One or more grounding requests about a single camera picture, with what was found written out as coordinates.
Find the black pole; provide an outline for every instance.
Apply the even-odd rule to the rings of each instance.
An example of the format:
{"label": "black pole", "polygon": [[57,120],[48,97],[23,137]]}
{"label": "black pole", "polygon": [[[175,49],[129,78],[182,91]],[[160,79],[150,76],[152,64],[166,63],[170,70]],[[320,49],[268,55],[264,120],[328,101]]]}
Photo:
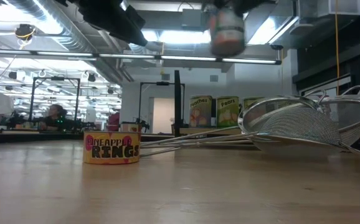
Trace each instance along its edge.
{"label": "black pole", "polygon": [[182,122],[184,124],[184,99],[186,97],[186,84],[181,84],[182,85]]}
{"label": "black pole", "polygon": [[32,84],[32,95],[31,95],[31,106],[29,108],[29,121],[32,121],[32,115],[33,115],[33,101],[35,100],[35,89],[36,89],[36,80],[38,78],[34,77],[33,78],[33,84]]}
{"label": "black pole", "polygon": [[77,118],[78,118],[78,107],[79,107],[79,93],[80,93],[80,78],[77,78],[78,81],[78,88],[76,91],[76,104],[75,104],[75,129],[77,128]]}
{"label": "black pole", "polygon": [[181,83],[180,71],[174,71],[174,136],[180,136],[181,125]]}
{"label": "black pole", "polygon": [[138,120],[141,121],[141,87],[143,87],[144,83],[140,83],[140,95],[138,97]]}

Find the tin can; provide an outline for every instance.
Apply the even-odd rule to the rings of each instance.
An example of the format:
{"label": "tin can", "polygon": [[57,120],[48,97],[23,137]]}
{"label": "tin can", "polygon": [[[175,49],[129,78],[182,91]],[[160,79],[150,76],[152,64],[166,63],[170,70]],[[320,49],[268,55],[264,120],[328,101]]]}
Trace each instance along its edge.
{"label": "tin can", "polygon": [[[258,97],[258,96],[244,98],[244,100],[243,100],[244,109],[249,107],[252,103],[255,103],[257,100],[262,99],[262,98],[263,97]],[[258,106],[247,115],[246,119],[249,121],[253,121],[254,119],[259,118],[263,114],[265,114],[266,110],[267,110],[266,106],[264,106],[264,107]]]}
{"label": "tin can", "polygon": [[192,96],[190,98],[190,127],[209,127],[212,118],[212,97]]}
{"label": "tin can", "polygon": [[237,125],[239,114],[238,96],[223,96],[216,99],[217,127],[231,127]]}
{"label": "tin can", "polygon": [[243,107],[246,108],[250,106],[252,103],[255,103],[257,100],[262,99],[263,97],[246,97],[243,100]]}
{"label": "tin can", "polygon": [[131,122],[122,122],[120,124],[121,132],[141,132],[141,124],[131,123]]}
{"label": "tin can", "polygon": [[141,133],[87,131],[83,137],[83,162],[131,164],[140,159]]}

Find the table surface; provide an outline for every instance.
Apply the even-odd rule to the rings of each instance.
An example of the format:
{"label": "table surface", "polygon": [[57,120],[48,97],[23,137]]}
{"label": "table surface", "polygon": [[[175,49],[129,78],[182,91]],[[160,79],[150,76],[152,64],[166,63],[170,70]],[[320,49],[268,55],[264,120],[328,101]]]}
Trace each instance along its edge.
{"label": "table surface", "polygon": [[360,224],[360,159],[189,148],[99,166],[81,141],[0,144],[0,223]]}

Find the person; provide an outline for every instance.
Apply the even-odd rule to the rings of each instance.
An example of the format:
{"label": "person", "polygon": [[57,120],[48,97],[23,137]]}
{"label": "person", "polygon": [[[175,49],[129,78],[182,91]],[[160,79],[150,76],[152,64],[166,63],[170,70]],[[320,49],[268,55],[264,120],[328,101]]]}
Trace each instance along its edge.
{"label": "person", "polygon": [[62,131],[67,110],[61,105],[51,105],[48,117],[39,122],[39,129],[44,131]]}

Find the doorway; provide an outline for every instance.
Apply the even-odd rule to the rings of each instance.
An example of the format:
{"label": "doorway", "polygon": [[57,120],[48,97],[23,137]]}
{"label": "doorway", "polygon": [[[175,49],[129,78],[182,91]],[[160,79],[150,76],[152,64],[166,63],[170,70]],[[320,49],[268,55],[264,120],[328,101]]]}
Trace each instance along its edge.
{"label": "doorway", "polygon": [[174,98],[153,98],[150,100],[153,109],[153,134],[171,134],[174,123]]}

